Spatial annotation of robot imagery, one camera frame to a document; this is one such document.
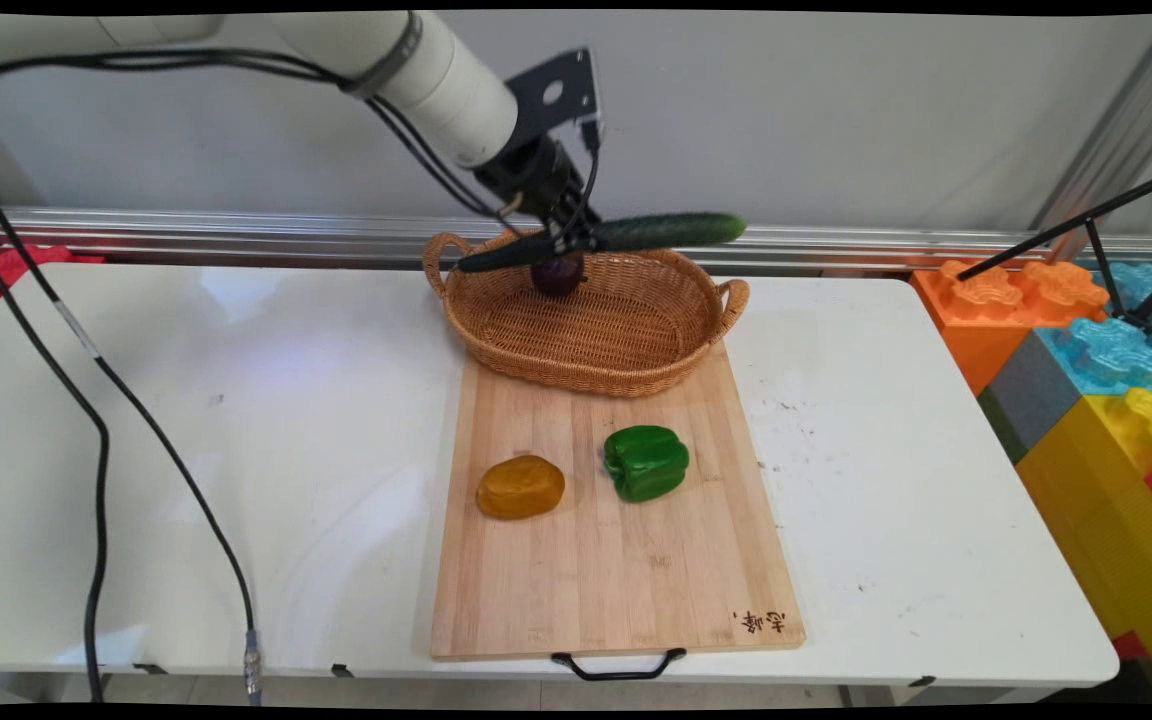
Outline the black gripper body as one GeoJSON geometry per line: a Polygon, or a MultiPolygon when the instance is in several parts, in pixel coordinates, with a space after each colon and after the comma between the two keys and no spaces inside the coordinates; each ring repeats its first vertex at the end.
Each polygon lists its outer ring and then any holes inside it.
{"type": "Polygon", "coordinates": [[[573,164],[561,143],[550,136],[536,138],[517,149],[497,156],[473,169],[473,179],[499,200],[509,205],[518,195],[518,213],[562,229],[576,220],[575,232],[585,232],[602,218],[593,202],[579,205],[586,179],[573,164]]]}

